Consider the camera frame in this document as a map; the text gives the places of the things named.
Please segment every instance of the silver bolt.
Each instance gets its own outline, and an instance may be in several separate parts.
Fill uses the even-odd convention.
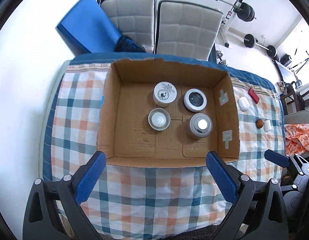
[[[243,174],[243,175],[241,175],[241,179],[242,179],[243,181],[248,181],[248,180],[249,180],[249,177],[248,177],[246,174]]]
[[[36,179],[36,180],[34,181],[34,183],[35,183],[35,185],[39,185],[39,184],[41,183],[41,179]]]
[[[63,180],[64,180],[64,181],[69,181],[71,178],[72,178],[72,176],[68,174],[68,175],[65,175],[65,176],[63,177]]]
[[[272,184],[278,184],[278,180],[275,179],[275,178],[272,178],[272,179],[271,179],[271,183],[272,183]]]

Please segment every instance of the cardboard box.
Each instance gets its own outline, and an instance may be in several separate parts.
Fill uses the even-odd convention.
[[[178,95],[165,108],[171,117],[170,126],[155,131],[148,123],[148,114],[157,107],[152,93],[160,81],[174,84]],[[186,134],[189,119],[195,114],[183,104],[183,95],[190,88],[205,93],[208,102],[202,112],[213,122],[212,133],[200,140]],[[106,154],[107,164],[131,167],[205,166],[206,154],[212,150],[231,162],[239,157],[238,126],[227,72],[163,59],[120,60],[112,63],[105,81],[97,149]]]

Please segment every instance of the black weight plate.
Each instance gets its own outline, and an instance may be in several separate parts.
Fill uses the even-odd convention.
[[[245,37],[244,37],[244,44],[248,48],[253,48],[256,44],[256,39],[254,38],[253,35],[246,34]]]
[[[253,8],[250,6],[250,14],[248,16],[248,18],[245,20],[245,22],[251,22],[254,16],[254,10]]]
[[[279,57],[279,55],[277,54],[277,55],[275,55],[275,57],[273,58],[275,61],[278,61],[278,62],[280,62],[280,57]]]
[[[275,57],[277,55],[277,51],[276,51],[276,48],[274,46],[269,45],[267,47],[267,49],[269,49],[269,50],[267,50],[267,54],[268,54],[269,57]]]
[[[250,15],[251,7],[250,7],[250,5],[243,2],[240,5],[240,8],[241,8],[241,10],[237,12],[237,16],[238,16],[239,19],[245,21],[245,20],[247,20],[247,18]]]

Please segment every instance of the red object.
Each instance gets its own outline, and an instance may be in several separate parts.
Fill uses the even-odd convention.
[[[249,89],[248,95],[251,96],[251,98],[253,99],[253,101],[255,101],[256,104],[259,102],[260,98],[257,96],[256,92],[252,88]]]

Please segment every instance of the tablecloth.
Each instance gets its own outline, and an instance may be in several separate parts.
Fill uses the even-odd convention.
[[[51,105],[43,148],[43,178],[74,174],[96,150],[103,86],[110,63],[120,58],[163,57],[167,61],[205,65],[229,72],[235,98],[246,96],[251,107],[239,117],[240,154],[232,162],[253,180],[279,179],[281,168],[264,159],[264,151],[284,154],[283,110],[274,86],[249,72],[194,59],[141,53],[85,54],[76,57],[60,81]],[[248,96],[253,87],[260,98]],[[273,129],[256,128],[257,118]],[[87,202],[85,214],[100,233],[116,239],[159,239],[221,223],[231,207],[206,167],[144,169],[107,165]]]

